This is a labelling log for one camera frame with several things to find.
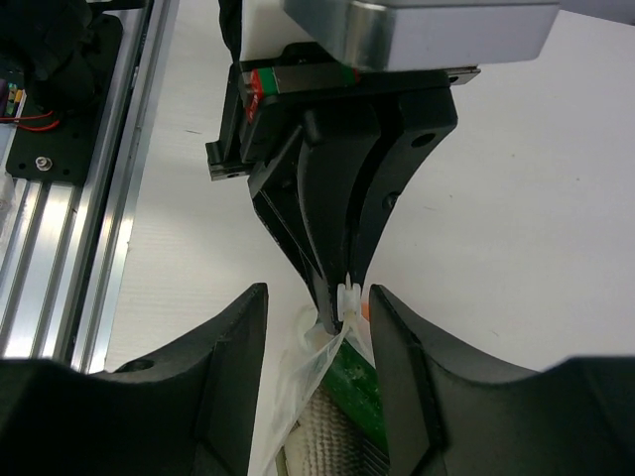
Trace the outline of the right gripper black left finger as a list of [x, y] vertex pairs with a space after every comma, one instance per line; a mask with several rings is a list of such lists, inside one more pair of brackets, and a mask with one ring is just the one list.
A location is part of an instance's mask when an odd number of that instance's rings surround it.
[[114, 372], [51, 360], [1, 363], [5, 475], [244, 475], [268, 290]]

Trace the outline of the green cucumber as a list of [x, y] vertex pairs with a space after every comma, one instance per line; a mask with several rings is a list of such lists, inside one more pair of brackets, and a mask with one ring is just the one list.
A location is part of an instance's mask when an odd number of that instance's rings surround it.
[[347, 340], [339, 347], [322, 383], [344, 414], [373, 444], [387, 452], [376, 370]]

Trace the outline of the orange fruit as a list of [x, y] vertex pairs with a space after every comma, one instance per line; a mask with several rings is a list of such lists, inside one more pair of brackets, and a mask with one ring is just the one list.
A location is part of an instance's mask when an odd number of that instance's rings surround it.
[[367, 322], [370, 321], [370, 310], [368, 302], [363, 302], [361, 304], [361, 315]]

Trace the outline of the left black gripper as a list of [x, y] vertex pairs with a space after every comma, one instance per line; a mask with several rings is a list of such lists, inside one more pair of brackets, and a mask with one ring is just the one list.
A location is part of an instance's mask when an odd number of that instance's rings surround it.
[[[479, 74], [477, 65], [364, 72], [316, 43], [230, 66], [219, 138], [205, 145], [210, 178], [248, 176], [259, 165], [248, 181], [255, 212], [328, 333], [342, 327], [338, 286], [347, 273], [364, 284], [406, 185], [457, 125], [450, 90], [424, 88], [463, 85]], [[377, 101], [377, 116], [370, 106], [315, 107], [405, 91]]]

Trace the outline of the clear zip top bag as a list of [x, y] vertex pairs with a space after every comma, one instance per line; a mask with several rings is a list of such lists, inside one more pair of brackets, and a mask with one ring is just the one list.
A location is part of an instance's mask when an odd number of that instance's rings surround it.
[[257, 475], [386, 475], [387, 436], [369, 322], [359, 284], [336, 289], [329, 334], [300, 308], [282, 347], [269, 424], [251, 466]]

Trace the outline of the grey toy fish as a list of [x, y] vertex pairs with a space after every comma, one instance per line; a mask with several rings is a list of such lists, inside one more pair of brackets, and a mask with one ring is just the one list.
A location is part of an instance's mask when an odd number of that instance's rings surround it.
[[279, 475], [386, 475], [388, 457], [317, 389], [276, 457]]

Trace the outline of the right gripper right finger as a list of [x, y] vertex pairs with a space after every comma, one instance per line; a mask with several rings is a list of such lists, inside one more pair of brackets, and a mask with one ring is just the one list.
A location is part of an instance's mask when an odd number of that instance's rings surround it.
[[634, 361], [573, 357], [534, 372], [370, 291], [394, 475], [630, 475]]

